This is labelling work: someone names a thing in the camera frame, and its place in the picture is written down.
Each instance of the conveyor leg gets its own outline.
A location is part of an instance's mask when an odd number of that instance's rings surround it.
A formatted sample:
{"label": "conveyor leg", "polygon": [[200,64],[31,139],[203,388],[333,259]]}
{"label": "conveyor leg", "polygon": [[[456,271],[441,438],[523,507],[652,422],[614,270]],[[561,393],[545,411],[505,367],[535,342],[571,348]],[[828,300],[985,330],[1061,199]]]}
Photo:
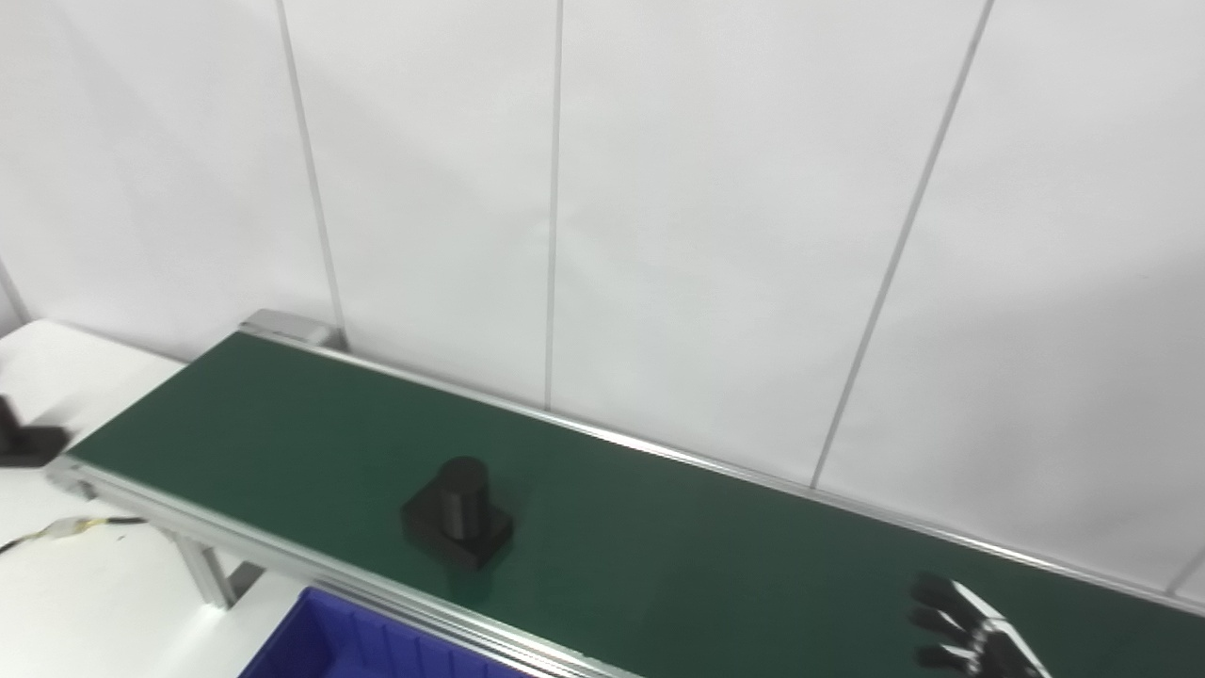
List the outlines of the conveyor leg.
{"label": "conveyor leg", "polygon": [[217,554],[213,553],[212,547],[176,532],[167,535],[180,549],[180,555],[184,559],[184,565],[193,576],[193,582],[201,592],[201,599],[216,608],[230,609],[234,607],[234,603],[239,602],[247,589],[264,573],[261,567],[243,562],[228,577],[222,571],[222,565],[218,564]]}

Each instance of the wall panel seam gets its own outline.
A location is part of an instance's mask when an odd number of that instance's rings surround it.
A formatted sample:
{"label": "wall panel seam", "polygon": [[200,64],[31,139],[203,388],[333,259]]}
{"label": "wall panel seam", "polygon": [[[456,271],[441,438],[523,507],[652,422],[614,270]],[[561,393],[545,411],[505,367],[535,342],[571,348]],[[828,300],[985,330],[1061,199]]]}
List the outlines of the wall panel seam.
{"label": "wall panel seam", "polygon": [[17,289],[17,283],[13,281],[12,276],[8,275],[8,266],[5,265],[4,259],[0,258],[0,293],[8,296],[8,302],[12,305],[13,312],[17,313],[17,319],[22,324],[33,320],[33,316],[29,314],[29,306],[25,305],[25,300],[20,296],[20,291]]}
{"label": "wall panel seam", "polygon": [[953,90],[950,94],[946,110],[942,112],[941,122],[937,124],[937,132],[934,137],[931,147],[929,148],[929,155],[925,158],[924,167],[921,170],[921,178],[917,182],[916,190],[912,194],[912,201],[909,204],[907,213],[904,217],[904,224],[900,226],[899,236],[895,240],[895,248],[892,250],[890,259],[888,259],[887,270],[883,272],[878,293],[871,305],[870,317],[866,319],[866,326],[862,332],[858,349],[853,356],[853,364],[850,366],[850,375],[846,378],[844,389],[841,390],[841,397],[837,400],[836,411],[833,414],[833,421],[829,425],[828,435],[824,437],[824,446],[821,448],[819,459],[816,461],[816,468],[812,472],[812,481],[810,484],[813,490],[819,485],[821,474],[824,472],[824,465],[828,462],[830,453],[833,452],[833,441],[836,438],[836,432],[841,426],[841,419],[845,415],[846,406],[850,403],[850,395],[853,393],[853,385],[858,379],[859,371],[862,370],[863,360],[866,356],[866,349],[870,347],[870,338],[874,335],[875,325],[878,324],[878,317],[882,313],[883,303],[887,301],[887,294],[895,278],[895,271],[904,255],[904,248],[907,244],[909,235],[912,232],[912,225],[916,223],[916,216],[921,210],[921,202],[924,200],[925,189],[929,187],[929,178],[933,176],[933,170],[941,154],[941,146],[946,141],[946,132],[950,130],[954,111],[958,108],[958,100],[962,98],[963,86],[966,84],[966,78],[970,75],[971,64],[975,61],[975,54],[978,51],[983,31],[987,28],[987,20],[992,14],[993,5],[995,5],[995,0],[984,0],[983,10],[980,12],[978,23],[975,25],[970,45],[966,47],[966,54],[963,58],[962,69],[958,71],[958,77],[954,78]]}
{"label": "wall panel seam", "polygon": [[281,28],[281,45],[284,49],[284,64],[289,72],[289,87],[293,93],[293,106],[296,113],[298,131],[301,137],[301,154],[305,158],[306,176],[310,182],[310,200],[313,204],[315,224],[318,230],[318,244],[322,248],[322,263],[327,273],[327,289],[330,294],[330,308],[335,325],[343,335],[347,350],[352,350],[347,336],[347,323],[343,319],[343,299],[339,293],[339,277],[335,272],[335,258],[330,250],[330,235],[327,229],[327,212],[322,205],[322,190],[318,187],[318,169],[313,160],[313,146],[310,142],[310,124],[306,120],[305,104],[301,99],[301,81],[298,77],[296,59],[293,54],[293,37],[289,34],[288,16],[284,12],[284,0],[276,0],[276,17]]}
{"label": "wall panel seam", "polygon": [[552,360],[557,312],[557,211],[560,207],[560,73],[563,36],[565,25],[565,1],[557,0],[556,45],[552,61],[552,158],[548,185],[548,281],[545,302],[543,337],[543,409],[552,411]]}
{"label": "wall panel seam", "polygon": [[1205,547],[1201,547],[1201,549],[1197,552],[1193,558],[1188,559],[1188,562],[1176,573],[1175,577],[1171,578],[1171,582],[1168,583],[1168,588],[1164,589],[1164,591],[1169,596],[1175,596],[1176,591],[1187,584],[1188,580],[1193,578],[1193,574],[1197,574],[1201,570],[1203,565],[1205,565]]}

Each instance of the black square base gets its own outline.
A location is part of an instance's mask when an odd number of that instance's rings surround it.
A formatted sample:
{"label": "black square base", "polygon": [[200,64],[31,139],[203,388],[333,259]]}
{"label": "black square base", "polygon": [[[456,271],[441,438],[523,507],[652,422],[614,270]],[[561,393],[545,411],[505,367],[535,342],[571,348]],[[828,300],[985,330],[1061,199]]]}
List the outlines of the black square base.
{"label": "black square base", "polygon": [[406,532],[443,560],[465,570],[481,570],[515,532],[515,521],[496,507],[489,507],[489,531],[475,540],[453,540],[440,529],[440,489],[429,483],[401,507]]}
{"label": "black square base", "polygon": [[16,444],[0,454],[0,467],[46,466],[67,447],[67,432],[58,426],[27,426]]}

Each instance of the white table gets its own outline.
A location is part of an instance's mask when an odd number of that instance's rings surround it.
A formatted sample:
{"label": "white table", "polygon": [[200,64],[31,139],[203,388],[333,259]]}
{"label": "white table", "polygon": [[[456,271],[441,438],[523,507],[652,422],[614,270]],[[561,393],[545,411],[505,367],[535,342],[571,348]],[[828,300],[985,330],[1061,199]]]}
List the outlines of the white table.
{"label": "white table", "polygon": [[[87,436],[181,364],[49,320],[0,337],[0,395],[22,423]],[[59,518],[120,515],[0,470],[0,543]],[[147,525],[94,527],[0,555],[0,674],[237,676],[304,586],[266,572],[229,612],[202,605],[175,546]]]}

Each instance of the blue plastic bin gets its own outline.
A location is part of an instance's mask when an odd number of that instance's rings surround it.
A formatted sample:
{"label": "blue plastic bin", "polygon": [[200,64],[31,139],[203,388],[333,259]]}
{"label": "blue plastic bin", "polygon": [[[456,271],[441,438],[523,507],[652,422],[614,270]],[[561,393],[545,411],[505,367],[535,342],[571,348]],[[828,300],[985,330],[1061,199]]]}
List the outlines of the blue plastic bin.
{"label": "blue plastic bin", "polygon": [[527,674],[306,589],[241,678],[528,678]]}

